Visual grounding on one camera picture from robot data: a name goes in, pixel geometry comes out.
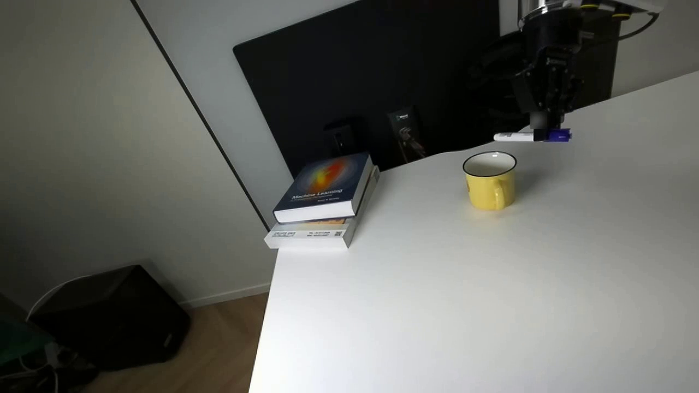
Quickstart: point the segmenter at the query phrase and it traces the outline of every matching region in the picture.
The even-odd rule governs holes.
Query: wooden floor
[[[192,328],[177,359],[101,373],[86,393],[248,393],[266,294],[190,310]]]

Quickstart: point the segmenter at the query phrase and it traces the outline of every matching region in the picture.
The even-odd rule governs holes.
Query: book
[[[354,232],[371,192],[378,183],[381,171],[374,165],[368,188],[361,197],[356,216],[345,219],[325,219],[325,221],[307,221],[307,223],[277,223],[266,236],[265,242],[269,248],[350,248]]]
[[[275,208],[277,223],[354,216],[371,168],[369,152],[303,165]]]

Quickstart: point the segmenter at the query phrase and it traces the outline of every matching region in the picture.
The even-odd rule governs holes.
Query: small blue object
[[[548,143],[569,143],[570,138],[570,128],[556,128],[548,133]]]

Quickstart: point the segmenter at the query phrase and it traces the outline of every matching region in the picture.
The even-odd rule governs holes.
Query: wall
[[[24,310],[0,292],[0,323],[3,319],[24,320]]]
[[[135,0],[154,25],[174,68],[231,158],[265,221],[290,183],[274,135],[250,92],[231,49],[251,38],[350,4],[347,0]],[[518,2],[501,0],[501,30],[518,28]],[[615,92],[623,93],[699,68],[690,39],[696,2],[670,0],[659,22],[620,43]]]
[[[265,289],[265,228],[130,0],[0,2],[0,289],[144,263],[185,304]]]
[[[352,0],[135,0],[213,124],[266,224],[290,183],[231,49]]]

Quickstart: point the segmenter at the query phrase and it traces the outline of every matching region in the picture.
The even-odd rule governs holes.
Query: yellow mug
[[[485,151],[464,161],[468,198],[478,210],[504,210],[516,197],[518,160],[503,151]]]

